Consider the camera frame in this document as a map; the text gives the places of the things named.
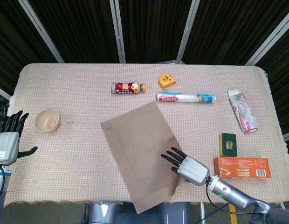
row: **black curtain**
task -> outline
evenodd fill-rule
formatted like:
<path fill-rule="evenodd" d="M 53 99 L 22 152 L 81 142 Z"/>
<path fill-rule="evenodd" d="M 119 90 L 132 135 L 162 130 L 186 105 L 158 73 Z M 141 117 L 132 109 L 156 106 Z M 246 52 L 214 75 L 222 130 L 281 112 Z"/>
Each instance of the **black curtain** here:
<path fill-rule="evenodd" d="M 56 60 L 17 0 L 0 0 L 0 88 L 12 95 L 22 68 Z"/>
<path fill-rule="evenodd" d="M 191 0 L 120 0 L 127 63 L 177 58 Z"/>
<path fill-rule="evenodd" d="M 289 30 L 256 66 L 268 74 L 282 133 L 289 133 Z"/>
<path fill-rule="evenodd" d="M 289 12 L 289 0 L 202 0 L 182 61 L 244 65 Z"/>
<path fill-rule="evenodd" d="M 119 63 L 108 0 L 30 0 L 66 63 Z"/>

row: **robotic hand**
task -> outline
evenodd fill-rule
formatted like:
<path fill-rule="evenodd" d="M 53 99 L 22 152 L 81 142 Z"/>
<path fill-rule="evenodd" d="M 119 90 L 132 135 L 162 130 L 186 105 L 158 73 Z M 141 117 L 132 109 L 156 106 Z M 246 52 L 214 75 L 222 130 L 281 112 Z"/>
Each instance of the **robotic hand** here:
<path fill-rule="evenodd" d="M 171 157 L 161 154 L 161 156 L 171 162 L 175 167 L 172 171 L 183 176 L 189 182 L 202 186 L 206 184 L 206 196 L 211 205 L 217 209 L 231 214 L 250 214 L 250 224 L 289 224 L 289 210 L 274 209 L 271 205 L 261 200 L 252 198 L 232 185 L 228 184 L 218 176 L 210 176 L 209 169 L 202 163 L 198 162 L 191 156 L 186 155 L 180 150 L 172 147 L 173 152 L 167 151 Z M 234 205 L 238 209 L 245 209 L 250 205 L 254 205 L 252 213 L 232 213 L 218 208 L 210 199 L 208 190 L 215 193 L 228 203 Z"/>
<path fill-rule="evenodd" d="M 11 176 L 9 166 L 17 158 L 33 154 L 38 147 L 33 147 L 27 152 L 19 152 L 19 142 L 28 113 L 22 117 L 22 111 L 5 117 L 0 123 L 0 218 Z"/>

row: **pink packaging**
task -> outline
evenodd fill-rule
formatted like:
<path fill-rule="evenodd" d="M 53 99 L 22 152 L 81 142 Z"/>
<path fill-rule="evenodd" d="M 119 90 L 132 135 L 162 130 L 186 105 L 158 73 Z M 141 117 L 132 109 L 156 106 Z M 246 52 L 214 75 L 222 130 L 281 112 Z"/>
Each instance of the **pink packaging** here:
<path fill-rule="evenodd" d="M 255 132 L 258 129 L 258 124 L 245 94 L 240 90 L 229 90 L 228 94 L 242 131 Z"/>

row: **brown paper bag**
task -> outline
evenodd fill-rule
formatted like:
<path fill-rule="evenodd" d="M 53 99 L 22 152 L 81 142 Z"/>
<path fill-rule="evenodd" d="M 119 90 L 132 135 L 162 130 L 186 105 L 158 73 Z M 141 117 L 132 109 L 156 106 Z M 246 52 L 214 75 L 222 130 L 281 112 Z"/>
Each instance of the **brown paper bag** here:
<path fill-rule="evenodd" d="M 185 181 L 160 156 L 180 145 L 155 102 L 107 120 L 101 127 L 138 214 L 168 201 Z"/>

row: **red label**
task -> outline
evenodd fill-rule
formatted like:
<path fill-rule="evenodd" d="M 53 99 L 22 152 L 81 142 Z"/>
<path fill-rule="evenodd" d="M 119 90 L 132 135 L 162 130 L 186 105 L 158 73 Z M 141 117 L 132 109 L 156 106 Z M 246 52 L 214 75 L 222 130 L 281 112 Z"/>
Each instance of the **red label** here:
<path fill-rule="evenodd" d="M 138 93 L 137 83 L 116 83 L 116 93 Z"/>
<path fill-rule="evenodd" d="M 159 97 L 159 101 L 178 101 L 179 98 L 177 97 Z"/>

